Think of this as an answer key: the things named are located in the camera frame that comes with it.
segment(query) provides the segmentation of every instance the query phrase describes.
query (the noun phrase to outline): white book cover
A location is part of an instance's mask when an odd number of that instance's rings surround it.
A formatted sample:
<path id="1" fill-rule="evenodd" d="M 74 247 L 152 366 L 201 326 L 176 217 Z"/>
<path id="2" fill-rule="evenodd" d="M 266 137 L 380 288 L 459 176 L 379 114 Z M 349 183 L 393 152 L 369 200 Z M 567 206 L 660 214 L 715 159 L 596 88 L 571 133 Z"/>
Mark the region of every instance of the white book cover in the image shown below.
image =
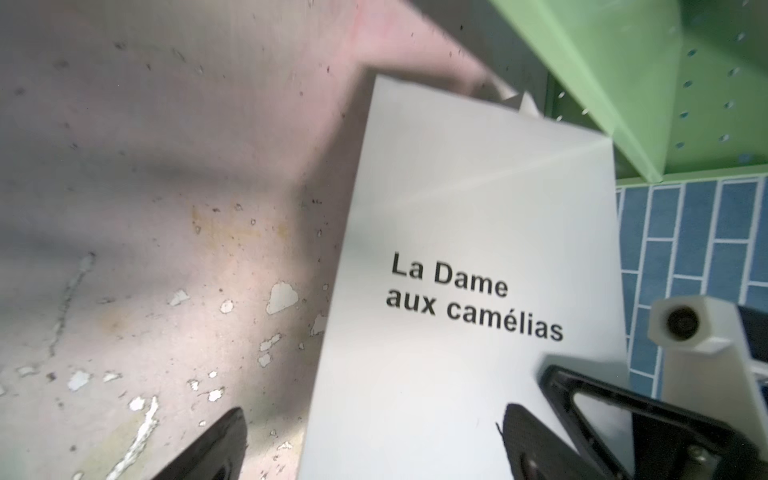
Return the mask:
<path id="1" fill-rule="evenodd" d="M 627 386 L 614 191 L 604 135 L 379 76 L 299 478 L 511 478 L 508 403 L 572 445 L 543 368 Z"/>

